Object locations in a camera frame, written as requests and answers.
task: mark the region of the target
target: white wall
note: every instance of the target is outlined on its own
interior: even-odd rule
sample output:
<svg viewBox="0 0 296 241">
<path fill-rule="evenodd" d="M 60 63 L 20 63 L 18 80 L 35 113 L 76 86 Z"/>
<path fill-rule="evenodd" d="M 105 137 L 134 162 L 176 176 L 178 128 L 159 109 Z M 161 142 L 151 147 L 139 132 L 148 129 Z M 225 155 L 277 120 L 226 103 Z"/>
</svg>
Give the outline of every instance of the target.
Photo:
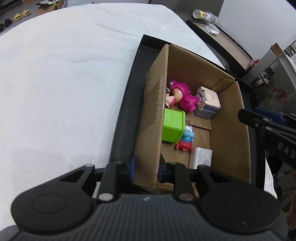
<svg viewBox="0 0 296 241">
<path fill-rule="evenodd" d="M 218 19 L 254 59 L 276 42 L 285 49 L 295 40 L 296 10 L 286 0 L 224 0 Z"/>
</svg>

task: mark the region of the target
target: small cardboard box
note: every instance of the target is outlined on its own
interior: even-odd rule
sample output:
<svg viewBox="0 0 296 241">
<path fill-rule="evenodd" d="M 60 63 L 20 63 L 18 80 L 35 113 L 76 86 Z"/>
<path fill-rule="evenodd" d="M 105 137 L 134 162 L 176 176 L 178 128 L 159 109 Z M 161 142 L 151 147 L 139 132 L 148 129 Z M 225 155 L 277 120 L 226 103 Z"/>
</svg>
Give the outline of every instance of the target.
<svg viewBox="0 0 296 241">
<path fill-rule="evenodd" d="M 144 93 L 135 154 L 134 184 L 157 191 L 160 154 L 166 162 L 176 161 L 188 168 L 190 153 L 162 142 L 165 89 L 169 82 L 186 83 L 192 95 L 200 86 L 218 94 L 221 109 L 209 119 L 186 114 L 194 126 L 193 147 L 213 151 L 211 167 L 250 183 L 251 161 L 248 127 L 239 122 L 237 113 L 244 108 L 235 79 L 203 58 L 175 45 L 165 45 L 150 67 Z"/>
<path fill-rule="evenodd" d="M 56 2 L 56 4 L 40 6 L 37 9 L 37 16 L 47 13 L 47 12 L 61 9 L 63 7 L 63 5 L 64 5 L 64 1 L 60 0 L 60 1 Z"/>
</svg>

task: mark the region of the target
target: white blanket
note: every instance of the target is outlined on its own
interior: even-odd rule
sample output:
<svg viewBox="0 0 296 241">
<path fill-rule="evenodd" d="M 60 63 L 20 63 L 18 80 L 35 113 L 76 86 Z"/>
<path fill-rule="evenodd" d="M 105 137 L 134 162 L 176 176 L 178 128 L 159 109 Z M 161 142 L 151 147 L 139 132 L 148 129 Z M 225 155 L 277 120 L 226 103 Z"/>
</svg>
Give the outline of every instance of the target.
<svg viewBox="0 0 296 241">
<path fill-rule="evenodd" d="M 108 163 L 143 34 L 219 64 L 171 10 L 88 4 L 46 13 L 0 36 L 0 229 L 21 192 L 86 163 Z"/>
</svg>

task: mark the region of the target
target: green box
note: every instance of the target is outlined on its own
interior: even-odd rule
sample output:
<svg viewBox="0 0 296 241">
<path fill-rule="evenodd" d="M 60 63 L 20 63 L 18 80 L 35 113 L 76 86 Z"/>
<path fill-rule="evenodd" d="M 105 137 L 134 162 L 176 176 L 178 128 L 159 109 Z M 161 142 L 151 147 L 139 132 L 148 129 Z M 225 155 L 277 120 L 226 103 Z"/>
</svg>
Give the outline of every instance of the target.
<svg viewBox="0 0 296 241">
<path fill-rule="evenodd" d="M 185 112 L 165 108 L 163 141 L 177 144 L 185 131 Z"/>
</svg>

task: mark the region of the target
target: ribbed gray surface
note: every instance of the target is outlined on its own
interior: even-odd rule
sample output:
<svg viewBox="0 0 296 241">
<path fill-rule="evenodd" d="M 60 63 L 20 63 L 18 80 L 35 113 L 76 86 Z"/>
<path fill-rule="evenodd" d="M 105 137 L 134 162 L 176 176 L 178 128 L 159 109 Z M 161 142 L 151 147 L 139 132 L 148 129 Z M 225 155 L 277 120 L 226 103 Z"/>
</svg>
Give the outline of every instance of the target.
<svg viewBox="0 0 296 241">
<path fill-rule="evenodd" d="M 191 204 L 172 195 L 124 194 L 114 203 L 102 204 L 80 227 L 54 236 L 22 232 L 13 241 L 157 241 L 157 240 L 279 240 L 271 231 L 258 235 L 234 235 L 206 223 Z"/>
</svg>

